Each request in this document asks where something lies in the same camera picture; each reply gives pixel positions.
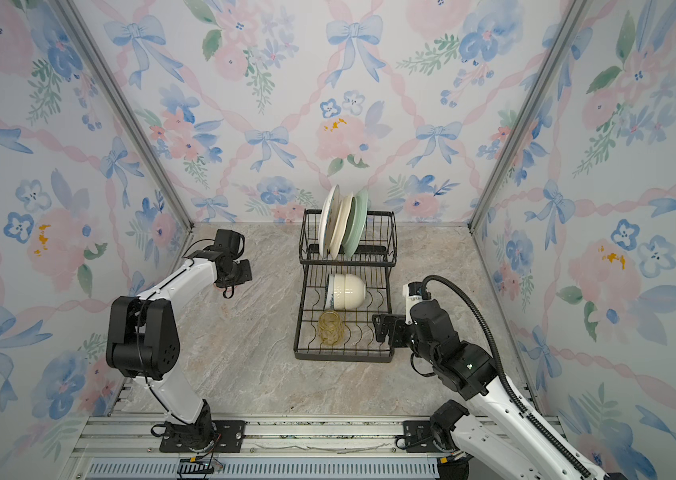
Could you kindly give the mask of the cream ribbed bowl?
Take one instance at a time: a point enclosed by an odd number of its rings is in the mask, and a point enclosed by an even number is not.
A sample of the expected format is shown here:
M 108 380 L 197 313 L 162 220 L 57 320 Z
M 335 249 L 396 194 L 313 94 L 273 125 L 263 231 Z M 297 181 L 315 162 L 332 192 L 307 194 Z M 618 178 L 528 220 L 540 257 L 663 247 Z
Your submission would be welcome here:
M 357 310 L 366 299 L 366 283 L 354 274 L 335 274 L 335 309 Z

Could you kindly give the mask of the blue floral bowl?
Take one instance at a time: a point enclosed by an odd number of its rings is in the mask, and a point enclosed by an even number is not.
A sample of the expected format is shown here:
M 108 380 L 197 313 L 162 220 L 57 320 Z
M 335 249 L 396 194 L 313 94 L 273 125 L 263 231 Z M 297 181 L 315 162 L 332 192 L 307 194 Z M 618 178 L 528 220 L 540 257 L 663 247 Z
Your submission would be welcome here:
M 330 274 L 326 285 L 325 309 L 335 309 L 335 274 Z

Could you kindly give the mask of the yellow glass cup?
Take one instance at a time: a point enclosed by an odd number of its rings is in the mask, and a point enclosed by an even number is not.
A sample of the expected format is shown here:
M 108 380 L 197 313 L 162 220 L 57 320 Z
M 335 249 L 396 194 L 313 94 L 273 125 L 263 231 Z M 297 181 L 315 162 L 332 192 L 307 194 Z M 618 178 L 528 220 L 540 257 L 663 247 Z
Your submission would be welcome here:
M 343 319 L 336 311 L 323 312 L 317 322 L 317 333 L 322 345 L 334 347 L 345 341 Z

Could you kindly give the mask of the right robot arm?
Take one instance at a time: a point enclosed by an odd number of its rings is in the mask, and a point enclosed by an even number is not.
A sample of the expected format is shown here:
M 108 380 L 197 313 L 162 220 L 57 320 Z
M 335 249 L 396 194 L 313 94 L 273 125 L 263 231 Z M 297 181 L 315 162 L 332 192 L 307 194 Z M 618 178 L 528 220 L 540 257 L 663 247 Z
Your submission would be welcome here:
M 408 347 L 431 364 L 433 375 L 459 394 L 430 417 L 436 442 L 471 455 L 504 479 L 622 479 L 580 453 L 500 374 L 496 359 L 462 340 L 436 300 L 402 315 L 373 317 L 376 336 Z

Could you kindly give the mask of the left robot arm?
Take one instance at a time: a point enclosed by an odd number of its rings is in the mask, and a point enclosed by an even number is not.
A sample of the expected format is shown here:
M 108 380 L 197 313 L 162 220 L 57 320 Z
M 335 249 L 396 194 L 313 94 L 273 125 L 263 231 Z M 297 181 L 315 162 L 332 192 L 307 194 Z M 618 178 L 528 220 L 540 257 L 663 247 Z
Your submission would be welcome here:
M 177 317 L 210 286 L 225 298 L 253 279 L 243 258 L 245 236 L 220 229 L 210 244 L 184 257 L 182 263 L 155 286 L 120 296 L 110 309 L 106 363 L 145 386 L 166 413 L 154 436 L 178 450 L 206 452 L 220 439 L 211 408 L 179 366 L 181 341 Z

